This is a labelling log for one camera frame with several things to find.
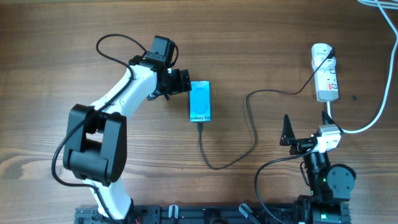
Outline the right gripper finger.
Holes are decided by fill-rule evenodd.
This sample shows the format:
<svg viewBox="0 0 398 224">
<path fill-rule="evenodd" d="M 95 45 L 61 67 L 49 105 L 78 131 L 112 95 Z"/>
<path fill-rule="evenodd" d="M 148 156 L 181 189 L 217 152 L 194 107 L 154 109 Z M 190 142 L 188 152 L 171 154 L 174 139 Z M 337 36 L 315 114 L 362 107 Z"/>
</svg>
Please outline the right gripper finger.
<svg viewBox="0 0 398 224">
<path fill-rule="evenodd" d="M 334 125 L 339 129 L 340 132 L 342 132 L 342 129 L 333 121 L 333 119 L 325 110 L 322 111 L 322 121 L 323 125 Z"/>
<path fill-rule="evenodd" d="M 283 130 L 280 137 L 280 145 L 281 146 L 292 146 L 295 144 L 296 138 L 294 131 L 292 129 L 292 125 L 290 122 L 290 118 L 288 114 L 284 115 L 284 123 Z"/>
</svg>

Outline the teal Galaxy smartphone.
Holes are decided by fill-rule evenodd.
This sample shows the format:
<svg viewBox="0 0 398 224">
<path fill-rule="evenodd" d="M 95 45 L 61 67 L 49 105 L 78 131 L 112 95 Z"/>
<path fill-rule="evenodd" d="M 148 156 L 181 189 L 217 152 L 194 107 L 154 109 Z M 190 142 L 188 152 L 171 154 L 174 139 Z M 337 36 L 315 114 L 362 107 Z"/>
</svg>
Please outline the teal Galaxy smartphone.
<svg viewBox="0 0 398 224">
<path fill-rule="evenodd" d="M 208 80 L 193 81 L 189 92 L 189 120 L 193 123 L 211 121 L 211 91 Z"/>
</svg>

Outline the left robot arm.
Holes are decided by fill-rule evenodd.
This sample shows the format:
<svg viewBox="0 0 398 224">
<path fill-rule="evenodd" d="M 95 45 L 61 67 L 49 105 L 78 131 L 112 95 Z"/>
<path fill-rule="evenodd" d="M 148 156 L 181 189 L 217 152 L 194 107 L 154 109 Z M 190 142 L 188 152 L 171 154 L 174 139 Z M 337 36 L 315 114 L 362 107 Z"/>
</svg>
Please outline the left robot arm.
<svg viewBox="0 0 398 224">
<path fill-rule="evenodd" d="M 79 187 L 91 189 L 102 223 L 138 222 L 121 178 L 127 160 L 127 121 L 144 100 L 169 99 L 192 89 L 189 72 L 172 68 L 177 59 L 175 42 L 157 35 L 150 50 L 124 64 L 125 75 L 107 94 L 89 106 L 76 104 L 69 113 L 66 136 L 52 159 L 52 175 L 67 185 L 55 168 L 62 153 L 64 168 L 82 181 Z"/>
</svg>

